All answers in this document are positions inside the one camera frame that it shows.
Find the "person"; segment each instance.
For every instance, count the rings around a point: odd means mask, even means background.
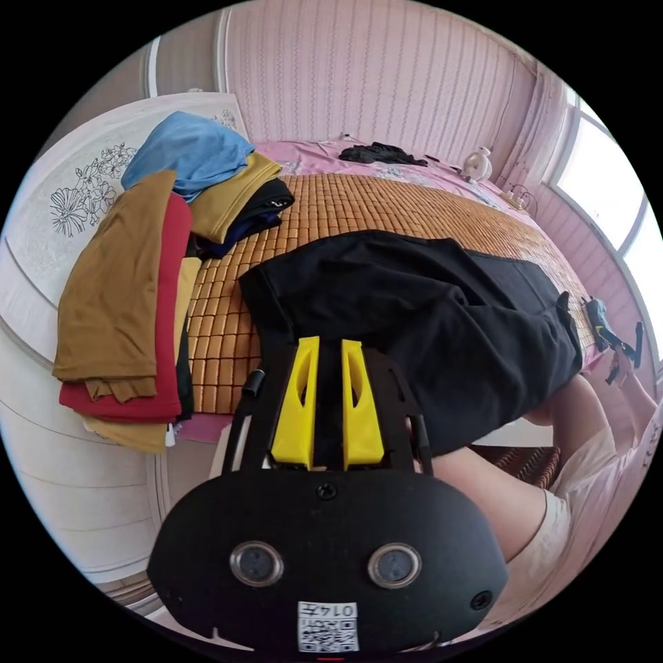
[[[551,425],[553,443],[561,452],[561,469],[549,490],[512,477],[470,447],[433,459],[434,476],[462,491],[488,518],[509,573],[479,627],[453,642],[515,621],[554,597],[626,512],[646,472],[641,460],[651,457],[660,435],[663,410],[646,393],[621,348],[613,365],[619,367],[613,384],[628,405],[635,432],[633,447],[625,454],[615,449],[596,392],[576,375],[526,417]],[[640,448],[648,435],[647,449]]]

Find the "person's leg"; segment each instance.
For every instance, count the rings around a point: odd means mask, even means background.
[[[546,515],[546,495],[465,447],[433,459],[437,479],[469,497],[488,518],[506,562],[534,538]]]
[[[537,407],[536,410],[524,414],[523,419],[526,419],[536,426],[552,426],[553,416],[550,413],[550,401],[546,401]]]
[[[561,451],[561,467],[586,442],[610,427],[599,397],[582,375],[557,390],[549,399],[549,407],[552,443]]]

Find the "curtain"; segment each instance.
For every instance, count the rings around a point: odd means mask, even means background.
[[[535,190],[550,163],[566,113],[566,84],[540,62],[523,128],[496,184],[504,191],[515,184]]]

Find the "blue shirt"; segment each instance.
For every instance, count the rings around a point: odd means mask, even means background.
[[[126,190],[147,175],[175,171],[173,191],[191,202],[246,168],[247,156],[254,150],[220,122],[178,110],[152,130],[126,167],[121,183]]]

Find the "black cloth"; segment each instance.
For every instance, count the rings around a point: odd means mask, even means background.
[[[332,236],[250,269],[240,286],[263,358],[305,336],[360,340],[391,356],[434,455],[518,419],[582,368],[567,293],[533,263],[465,251],[453,240]],[[318,402],[326,424],[337,419],[340,427],[338,379],[328,390],[318,384]]]
[[[180,336],[180,351],[177,354],[175,375],[177,376],[177,397],[182,406],[182,412],[175,419],[175,423],[188,421],[193,416],[193,380],[189,369],[189,332],[187,330],[188,316],[184,316],[184,326]]]
[[[278,215],[294,202],[295,197],[283,180],[276,177],[265,182],[230,224],[222,244],[191,234],[186,248],[187,258],[223,258],[241,240],[280,225],[281,219]]]
[[[400,147],[373,143],[372,145],[353,145],[347,147],[338,156],[341,161],[355,161],[360,164],[372,164],[380,161],[385,164],[409,164],[410,166],[427,166],[424,159],[415,159]]]
[[[268,212],[283,212],[295,202],[288,185],[275,177],[265,182],[242,207],[233,223],[244,221],[248,218],[265,214]]]

